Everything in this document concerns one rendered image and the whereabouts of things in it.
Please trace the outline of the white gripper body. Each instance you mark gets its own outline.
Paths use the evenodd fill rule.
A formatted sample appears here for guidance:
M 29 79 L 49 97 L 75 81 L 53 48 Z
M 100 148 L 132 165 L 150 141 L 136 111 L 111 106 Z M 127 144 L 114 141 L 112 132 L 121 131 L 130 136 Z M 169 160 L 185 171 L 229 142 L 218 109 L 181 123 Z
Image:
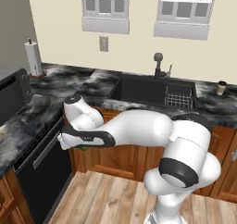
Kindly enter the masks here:
M 63 150 L 68 150 L 70 148 L 70 140 L 69 140 L 70 136 L 66 133 L 59 133 L 57 135 L 57 139 L 61 145 L 61 148 Z

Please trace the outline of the brown wooden sink cupboard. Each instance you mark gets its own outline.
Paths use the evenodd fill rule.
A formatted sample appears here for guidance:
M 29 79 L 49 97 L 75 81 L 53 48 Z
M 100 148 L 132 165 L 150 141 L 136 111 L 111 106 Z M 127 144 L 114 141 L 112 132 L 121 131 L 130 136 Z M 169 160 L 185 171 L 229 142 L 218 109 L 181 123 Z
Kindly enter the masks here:
M 143 181 L 147 170 L 158 167 L 163 152 L 163 147 L 138 145 L 69 149 L 74 173 L 90 170 L 136 181 Z

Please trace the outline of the black stove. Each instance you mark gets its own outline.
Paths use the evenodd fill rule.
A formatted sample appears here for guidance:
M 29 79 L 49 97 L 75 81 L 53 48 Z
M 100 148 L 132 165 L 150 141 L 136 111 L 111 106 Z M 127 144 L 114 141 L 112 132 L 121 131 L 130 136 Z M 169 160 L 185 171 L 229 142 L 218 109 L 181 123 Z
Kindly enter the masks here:
M 27 105 L 32 95 L 25 68 L 0 67 L 0 126 Z

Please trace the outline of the black sink basin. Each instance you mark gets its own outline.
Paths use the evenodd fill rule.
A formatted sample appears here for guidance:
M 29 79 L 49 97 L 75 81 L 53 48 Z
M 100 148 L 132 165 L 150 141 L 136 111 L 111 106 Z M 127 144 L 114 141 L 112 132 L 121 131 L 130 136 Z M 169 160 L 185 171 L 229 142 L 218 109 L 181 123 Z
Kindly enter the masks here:
M 166 88 L 170 85 L 184 86 L 192 89 L 193 109 L 165 105 Z M 122 74 L 107 98 L 148 106 L 168 107 L 192 112 L 198 111 L 195 83 L 171 78 L 155 79 L 153 76 Z

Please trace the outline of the black sink faucet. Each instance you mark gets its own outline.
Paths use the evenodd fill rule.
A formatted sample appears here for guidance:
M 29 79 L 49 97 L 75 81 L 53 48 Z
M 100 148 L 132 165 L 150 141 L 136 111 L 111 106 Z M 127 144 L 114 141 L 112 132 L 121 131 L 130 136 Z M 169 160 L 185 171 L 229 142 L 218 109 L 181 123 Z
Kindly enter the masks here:
M 168 72 L 162 71 L 161 70 L 161 62 L 163 60 L 163 55 L 161 53 L 155 53 L 154 54 L 154 60 L 156 62 L 156 71 L 155 71 L 155 78 L 158 79 L 160 77 L 170 77 L 171 74 L 171 70 L 169 70 Z

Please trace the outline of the black dishwasher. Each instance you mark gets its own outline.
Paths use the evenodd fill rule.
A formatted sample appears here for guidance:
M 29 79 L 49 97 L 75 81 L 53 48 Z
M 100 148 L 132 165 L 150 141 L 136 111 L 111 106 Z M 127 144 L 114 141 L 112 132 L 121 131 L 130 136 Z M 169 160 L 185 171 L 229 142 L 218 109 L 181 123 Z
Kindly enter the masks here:
M 69 152 L 64 151 L 60 143 L 59 148 L 53 148 L 37 169 L 32 165 L 63 125 L 60 118 L 44 138 L 14 165 L 34 224 L 48 224 L 72 179 Z

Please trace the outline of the white paper towel roll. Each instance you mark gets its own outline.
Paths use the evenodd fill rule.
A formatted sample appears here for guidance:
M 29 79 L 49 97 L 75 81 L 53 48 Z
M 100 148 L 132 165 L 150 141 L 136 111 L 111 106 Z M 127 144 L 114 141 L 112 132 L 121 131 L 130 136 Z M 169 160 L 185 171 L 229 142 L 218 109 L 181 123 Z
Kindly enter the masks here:
M 42 60 L 40 57 L 38 44 L 29 38 L 28 42 L 26 42 L 24 46 L 31 70 L 31 75 L 33 77 L 42 77 L 44 72 L 42 70 Z

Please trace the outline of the grey framed window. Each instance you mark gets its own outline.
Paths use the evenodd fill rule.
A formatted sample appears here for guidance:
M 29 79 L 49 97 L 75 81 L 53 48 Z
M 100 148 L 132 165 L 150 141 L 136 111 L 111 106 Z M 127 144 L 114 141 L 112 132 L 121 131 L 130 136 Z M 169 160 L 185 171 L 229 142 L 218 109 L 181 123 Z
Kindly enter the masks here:
M 84 31 L 128 34 L 129 0 L 81 0 Z
M 158 0 L 156 37 L 207 40 L 215 0 Z

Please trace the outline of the brown wooden cupboard door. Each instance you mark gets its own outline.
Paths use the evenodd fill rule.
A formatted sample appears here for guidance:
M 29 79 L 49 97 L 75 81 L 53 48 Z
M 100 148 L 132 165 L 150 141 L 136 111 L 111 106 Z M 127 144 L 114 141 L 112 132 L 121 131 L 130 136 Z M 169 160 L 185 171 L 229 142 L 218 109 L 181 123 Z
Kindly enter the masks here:
M 221 165 L 221 174 L 213 184 L 198 189 L 194 194 L 237 204 L 237 158 L 232 161 L 231 153 L 237 149 L 237 129 L 222 126 L 212 127 L 209 152 Z

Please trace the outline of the beige coffee cup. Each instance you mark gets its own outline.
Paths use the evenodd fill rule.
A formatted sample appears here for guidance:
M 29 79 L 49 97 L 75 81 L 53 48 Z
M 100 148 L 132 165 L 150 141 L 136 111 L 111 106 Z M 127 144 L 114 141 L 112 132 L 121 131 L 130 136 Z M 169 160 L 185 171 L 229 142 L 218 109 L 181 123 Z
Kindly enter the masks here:
M 225 92 L 226 86 L 227 86 L 227 82 L 219 81 L 218 88 L 217 88 L 217 95 L 223 95 L 223 93 Z

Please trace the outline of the grey wall outlet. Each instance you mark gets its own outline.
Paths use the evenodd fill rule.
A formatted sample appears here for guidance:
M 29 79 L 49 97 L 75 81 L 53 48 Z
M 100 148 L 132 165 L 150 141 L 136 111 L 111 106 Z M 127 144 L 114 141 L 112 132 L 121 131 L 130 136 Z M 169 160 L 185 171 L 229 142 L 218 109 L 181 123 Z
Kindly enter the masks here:
M 99 46 L 102 52 L 108 51 L 108 38 L 104 36 L 99 37 Z

